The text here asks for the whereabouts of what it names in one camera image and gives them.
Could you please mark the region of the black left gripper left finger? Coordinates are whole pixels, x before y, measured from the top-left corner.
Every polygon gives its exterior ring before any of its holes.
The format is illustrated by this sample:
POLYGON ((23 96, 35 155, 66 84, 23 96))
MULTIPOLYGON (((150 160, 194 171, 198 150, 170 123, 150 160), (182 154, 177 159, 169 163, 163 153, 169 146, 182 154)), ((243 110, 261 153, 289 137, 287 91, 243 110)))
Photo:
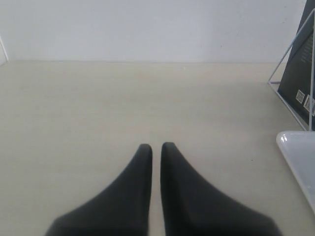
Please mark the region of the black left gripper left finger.
POLYGON ((54 220, 48 236, 147 236, 153 152, 141 144, 121 174, 94 198, 54 220))

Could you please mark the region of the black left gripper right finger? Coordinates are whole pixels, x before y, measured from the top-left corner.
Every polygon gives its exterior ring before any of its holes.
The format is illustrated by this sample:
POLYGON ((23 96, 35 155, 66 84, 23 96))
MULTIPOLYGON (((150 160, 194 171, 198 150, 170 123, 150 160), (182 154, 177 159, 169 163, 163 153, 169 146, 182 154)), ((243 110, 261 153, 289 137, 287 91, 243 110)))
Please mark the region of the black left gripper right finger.
POLYGON ((174 143, 161 148, 160 192, 167 236, 280 236, 274 220, 222 193, 174 143))

